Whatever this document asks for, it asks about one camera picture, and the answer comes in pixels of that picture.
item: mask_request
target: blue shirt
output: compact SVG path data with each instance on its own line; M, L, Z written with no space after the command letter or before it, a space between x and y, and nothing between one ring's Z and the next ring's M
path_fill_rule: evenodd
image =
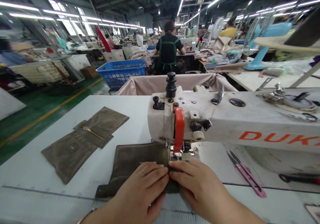
M5 64L7 67L28 63L28 61L24 60L24 58L24 55L17 52L3 51L0 54L0 63Z

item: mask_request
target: blue fan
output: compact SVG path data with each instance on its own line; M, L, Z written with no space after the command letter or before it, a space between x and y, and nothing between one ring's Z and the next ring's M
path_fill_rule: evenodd
M292 27L291 23L279 23L279 24L269 25L270 21L272 20L273 18L257 17L253 21L247 33L247 36L245 38L244 49L246 49L246 51L244 51L244 54L251 55L259 49L260 46L254 43L254 40L257 37L284 36L288 33L288 31ZM247 69L247 70L263 69L264 66L261 64L261 61L263 60L268 50L269 50L269 47L262 46L259 53L254 58L254 60L252 62L249 62L248 66L244 67L244 69Z

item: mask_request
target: green floor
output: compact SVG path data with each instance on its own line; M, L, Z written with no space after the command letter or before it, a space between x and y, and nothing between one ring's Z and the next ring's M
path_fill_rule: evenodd
M32 93L19 97L18 99L25 103L27 107L0 121L0 146L5 143L5 145L0 148L0 165L46 130L49 126L55 123L87 96L108 95L107 84L104 80L97 82L99 79L101 79L100 76L95 79L85 80L79 84L79 88L68 90L68 92L63 93L63 95L61 95L62 91L60 90L55 90L55 93L52 92L50 94L47 90L36 90ZM47 114L52 109L56 108L82 90L84 90L83 93L62 105L54 113L50 115ZM36 122L33 127L23 132L23 128L26 128L31 123L35 123L36 120L44 115L47 117ZM23 133L11 141L7 140L7 138L19 131L22 131Z

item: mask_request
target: black shirt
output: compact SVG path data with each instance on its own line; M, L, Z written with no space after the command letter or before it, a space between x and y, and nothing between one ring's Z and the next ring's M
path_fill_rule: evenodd
M161 47L161 62L163 63L173 63L176 62L174 59L174 53L177 52L176 49L174 49L172 44L163 44L163 42L175 42L178 37L171 35L171 34L166 34L161 37L162 39L162 47ZM179 40L176 43L176 47L178 50L181 50L183 48L183 45L181 44L181 41ZM160 50L160 40L157 43L157 50Z

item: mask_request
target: red lever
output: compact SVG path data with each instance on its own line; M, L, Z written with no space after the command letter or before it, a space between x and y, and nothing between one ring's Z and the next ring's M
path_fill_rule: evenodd
M176 115L176 133L175 133L175 142L173 152L179 153L183 145L183 136L184 136L184 114L183 109L179 107L174 107L173 111Z

